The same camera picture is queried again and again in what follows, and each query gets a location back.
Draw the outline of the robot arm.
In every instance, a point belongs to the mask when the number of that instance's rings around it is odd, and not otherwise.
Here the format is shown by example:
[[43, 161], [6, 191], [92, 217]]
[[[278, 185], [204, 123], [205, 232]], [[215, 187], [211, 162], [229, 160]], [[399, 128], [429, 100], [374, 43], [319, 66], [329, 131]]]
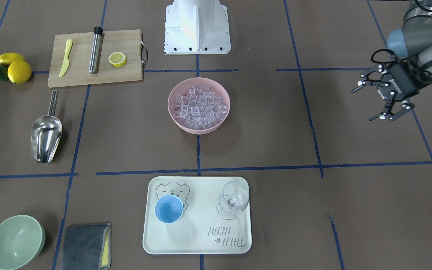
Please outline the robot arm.
[[384, 52], [391, 61], [374, 60], [374, 66], [360, 74], [358, 86], [377, 87], [385, 101], [382, 112], [370, 120], [394, 121], [414, 108], [410, 98], [432, 84], [432, 0], [412, 0], [401, 28], [390, 32]]

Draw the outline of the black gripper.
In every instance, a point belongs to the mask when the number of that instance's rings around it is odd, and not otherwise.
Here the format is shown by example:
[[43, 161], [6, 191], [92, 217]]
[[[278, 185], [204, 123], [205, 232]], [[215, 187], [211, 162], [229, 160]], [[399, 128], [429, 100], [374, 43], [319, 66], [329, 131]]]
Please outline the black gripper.
[[[370, 79], [370, 75], [374, 72], [381, 74], [381, 79]], [[410, 57], [407, 61], [394, 60], [390, 63], [379, 63], [363, 71], [358, 86], [351, 93], [367, 86], [378, 87], [379, 93], [385, 100], [385, 108], [379, 114], [369, 118], [369, 121], [388, 119], [393, 122], [414, 109], [415, 105], [409, 99], [430, 84], [432, 84], [431, 72], [421, 67], [415, 57]], [[392, 112], [396, 102], [401, 103], [401, 109]]]

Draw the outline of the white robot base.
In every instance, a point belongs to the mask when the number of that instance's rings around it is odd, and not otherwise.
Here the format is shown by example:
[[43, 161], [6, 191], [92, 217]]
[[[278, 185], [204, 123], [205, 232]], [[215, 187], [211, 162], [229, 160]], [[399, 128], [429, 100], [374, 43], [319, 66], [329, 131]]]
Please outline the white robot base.
[[228, 9], [219, 0], [175, 0], [165, 15], [166, 55], [231, 52]]

